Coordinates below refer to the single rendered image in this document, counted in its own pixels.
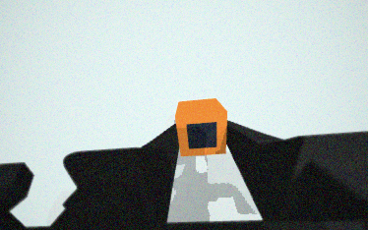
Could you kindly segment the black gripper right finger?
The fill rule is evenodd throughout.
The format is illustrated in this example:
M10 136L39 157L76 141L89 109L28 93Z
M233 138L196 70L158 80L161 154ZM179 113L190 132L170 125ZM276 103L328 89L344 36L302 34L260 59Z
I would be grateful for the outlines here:
M287 219L307 163L368 156L368 131L284 140L227 120L226 145L262 219Z

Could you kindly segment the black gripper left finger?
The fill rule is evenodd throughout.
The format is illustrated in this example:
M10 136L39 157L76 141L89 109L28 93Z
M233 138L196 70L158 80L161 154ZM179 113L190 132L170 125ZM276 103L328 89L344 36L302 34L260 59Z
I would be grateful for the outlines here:
M141 147L75 151L63 165L81 184L135 182L150 223L167 222L179 141L176 124Z

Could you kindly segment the orange block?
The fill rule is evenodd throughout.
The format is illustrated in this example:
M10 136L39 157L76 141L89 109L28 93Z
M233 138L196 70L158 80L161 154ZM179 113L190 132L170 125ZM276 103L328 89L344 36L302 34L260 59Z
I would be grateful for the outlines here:
M227 111L216 98L178 101L181 156L226 154Z

